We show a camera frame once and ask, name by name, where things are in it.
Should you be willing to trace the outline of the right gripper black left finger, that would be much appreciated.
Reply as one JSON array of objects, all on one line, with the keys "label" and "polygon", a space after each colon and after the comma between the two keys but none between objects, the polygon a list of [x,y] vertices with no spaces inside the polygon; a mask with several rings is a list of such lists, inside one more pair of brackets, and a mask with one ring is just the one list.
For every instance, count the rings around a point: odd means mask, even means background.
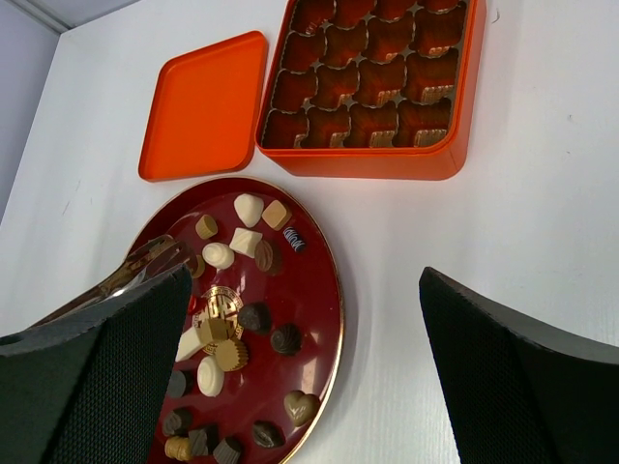
[{"label": "right gripper black left finger", "polygon": [[146,462],[191,292],[177,266],[2,337],[2,462]]}]

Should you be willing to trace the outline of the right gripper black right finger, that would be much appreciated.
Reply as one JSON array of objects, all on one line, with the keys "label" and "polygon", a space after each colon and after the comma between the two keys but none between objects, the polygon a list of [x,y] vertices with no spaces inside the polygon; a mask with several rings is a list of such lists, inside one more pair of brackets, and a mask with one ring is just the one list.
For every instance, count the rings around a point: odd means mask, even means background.
[{"label": "right gripper black right finger", "polygon": [[615,463],[618,349],[427,267],[420,304],[463,463]]}]

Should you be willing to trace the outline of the white block chocolate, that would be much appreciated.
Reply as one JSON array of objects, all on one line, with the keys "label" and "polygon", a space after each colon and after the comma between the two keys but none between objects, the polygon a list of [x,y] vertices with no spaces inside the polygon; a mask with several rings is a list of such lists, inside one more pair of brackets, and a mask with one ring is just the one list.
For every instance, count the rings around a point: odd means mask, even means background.
[{"label": "white block chocolate", "polygon": [[179,339],[175,362],[183,362],[190,359],[203,348],[200,334],[196,327],[190,327],[181,334]]}]

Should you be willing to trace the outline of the metal tongs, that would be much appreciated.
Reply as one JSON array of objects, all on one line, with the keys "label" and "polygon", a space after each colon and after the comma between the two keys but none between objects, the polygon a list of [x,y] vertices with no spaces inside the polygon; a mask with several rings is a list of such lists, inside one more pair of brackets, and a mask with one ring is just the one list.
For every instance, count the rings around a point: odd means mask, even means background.
[{"label": "metal tongs", "polygon": [[190,272],[197,268],[197,258],[184,242],[169,235],[159,236],[132,251],[111,275],[88,291],[62,305],[33,327],[50,323],[109,298],[120,296],[126,290],[147,281],[178,265],[187,265]]}]

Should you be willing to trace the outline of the dark heart chocolate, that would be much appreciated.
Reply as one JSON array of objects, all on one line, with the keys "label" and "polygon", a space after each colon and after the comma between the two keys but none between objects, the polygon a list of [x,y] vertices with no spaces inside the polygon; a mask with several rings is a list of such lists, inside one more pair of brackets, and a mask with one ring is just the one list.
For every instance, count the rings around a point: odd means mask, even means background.
[{"label": "dark heart chocolate", "polygon": [[244,330],[267,335],[272,327],[270,309],[264,302],[245,304],[238,311],[237,322]]}]

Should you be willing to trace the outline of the orange box lid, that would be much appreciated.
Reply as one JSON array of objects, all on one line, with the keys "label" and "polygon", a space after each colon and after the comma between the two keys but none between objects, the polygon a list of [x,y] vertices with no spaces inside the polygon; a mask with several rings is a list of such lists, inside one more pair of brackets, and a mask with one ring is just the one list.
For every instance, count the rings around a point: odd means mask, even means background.
[{"label": "orange box lid", "polygon": [[267,52],[265,36],[249,31],[167,61],[151,104],[139,177],[161,182],[247,166]]}]

